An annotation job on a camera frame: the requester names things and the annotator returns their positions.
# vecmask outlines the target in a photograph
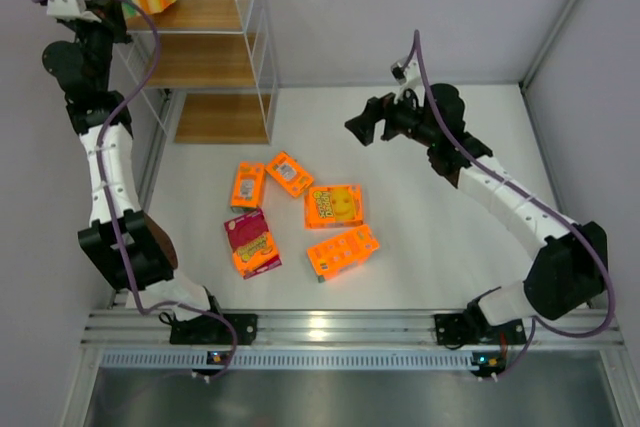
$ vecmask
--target robotic arm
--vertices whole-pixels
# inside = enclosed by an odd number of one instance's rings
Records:
[[[492,290],[467,305],[463,318],[473,333],[468,342],[486,338],[496,326],[515,319],[532,316],[558,319],[603,292],[604,279],[575,235],[534,205],[533,194],[515,182],[493,152],[465,130],[465,104],[458,90],[448,84],[431,86],[449,131],[475,159],[499,173],[504,178],[502,182],[469,162],[449,141],[427,105],[426,96],[420,105],[413,91],[421,81],[417,62],[396,63],[392,73],[401,85],[399,91],[369,99],[364,112],[347,121],[345,127],[367,146],[373,142],[376,123],[384,121],[382,140],[402,134],[425,145],[433,170],[493,214],[533,261],[524,281]],[[516,193],[507,182],[526,192],[528,198]],[[595,222],[578,225],[568,217],[563,218],[578,229],[606,265],[604,230]]]
[[[255,338],[257,316],[223,316],[208,290],[178,270],[178,258],[169,236],[140,207],[131,166],[133,131],[127,108],[98,137],[103,124],[124,97],[109,91],[113,44],[129,43],[120,3],[114,0],[48,0],[47,15],[75,33],[73,42],[57,41],[47,46],[42,63],[65,93],[71,125],[82,143],[91,175],[92,210],[89,227],[78,232],[80,247],[115,290],[129,288],[122,255],[116,245],[112,215],[107,202],[108,187],[138,290],[153,292],[173,304],[170,342],[174,344],[228,344],[227,328],[211,312],[238,327],[238,343]],[[106,182],[99,170],[101,156]],[[189,306],[181,308],[178,304]],[[254,328],[247,331],[247,326]]]

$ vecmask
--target shelf unit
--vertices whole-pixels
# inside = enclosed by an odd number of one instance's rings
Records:
[[[145,92],[187,94],[174,141],[269,143],[278,81],[263,0],[178,0],[152,17],[162,50]],[[121,55],[139,81],[155,46],[141,18],[127,26],[134,42]],[[151,108],[166,134],[171,116]]]

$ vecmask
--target yellow box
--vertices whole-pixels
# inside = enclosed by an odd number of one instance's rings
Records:
[[[355,185],[310,187],[304,197],[307,229],[357,227],[364,223],[362,191]]]

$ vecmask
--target ventilation grate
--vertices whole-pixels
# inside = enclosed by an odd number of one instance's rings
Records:
[[[107,349],[103,368],[203,369],[205,350]],[[239,351],[234,370],[476,370],[471,352],[404,351]]]

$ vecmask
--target white arm segment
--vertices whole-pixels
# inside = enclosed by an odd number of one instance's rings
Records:
[[[478,161],[529,192],[507,174],[495,157],[483,156]],[[547,244],[545,241],[547,237],[559,239],[569,233],[569,230],[555,219],[547,216],[531,202],[473,165],[460,169],[458,190],[475,199],[498,219],[518,239],[531,260],[535,259],[538,251]],[[569,217],[563,217],[568,222],[574,223]]]
[[[80,141],[87,153],[91,173],[93,207],[91,209],[90,224],[95,220],[98,220],[101,224],[111,222],[111,214],[104,195],[104,188],[100,182],[96,155],[96,142],[101,128],[102,126],[92,127],[85,135],[80,136]],[[125,210],[132,210],[133,212],[140,210],[131,169],[132,145],[131,134],[122,125],[113,125],[107,129],[102,153],[108,179],[107,185],[111,189],[111,196],[113,197],[118,218],[122,217]],[[147,286],[146,291],[141,292],[141,294],[143,298],[149,297],[144,295],[145,292],[152,294],[152,297],[157,296],[157,299],[154,298],[151,304],[143,302],[145,307],[150,307],[157,303],[156,301],[172,300],[204,311],[208,311],[211,308],[205,288],[193,283],[180,270],[173,271],[173,279],[171,280],[156,282]],[[178,307],[174,307],[173,311],[180,321],[190,320],[200,315]]]
[[[489,325],[501,325],[515,319],[524,319],[538,313],[524,295],[524,282],[514,282],[485,295],[478,306]]]
[[[529,192],[509,176],[495,157],[483,156],[478,161]],[[518,239],[532,260],[547,244],[547,237],[559,239],[569,232],[566,227],[548,217],[531,202],[473,165],[460,169],[458,190],[475,199],[498,219]],[[563,217],[574,223],[569,217]],[[537,315],[525,296],[522,281],[485,295],[478,305],[489,325],[500,325],[514,319]]]
[[[211,309],[205,288],[192,282],[180,270],[173,271],[173,279],[163,280],[148,286],[146,292],[159,297],[161,300],[172,300],[204,311]],[[178,306],[172,307],[172,309],[176,319],[180,321],[191,320],[201,315],[190,310],[181,309]]]
[[[98,159],[96,154],[96,142],[102,126],[91,127],[89,131],[80,136],[80,141],[87,154],[89,172],[91,174],[91,197],[93,206],[89,224],[98,220],[100,223],[110,222],[109,206],[104,195],[104,186],[100,182],[98,171]],[[131,169],[131,148],[133,139],[131,134],[122,125],[112,125],[107,129],[102,147],[102,155],[107,174],[111,196],[116,208],[118,218],[122,217],[125,210],[137,212],[140,210],[138,196],[136,195]]]

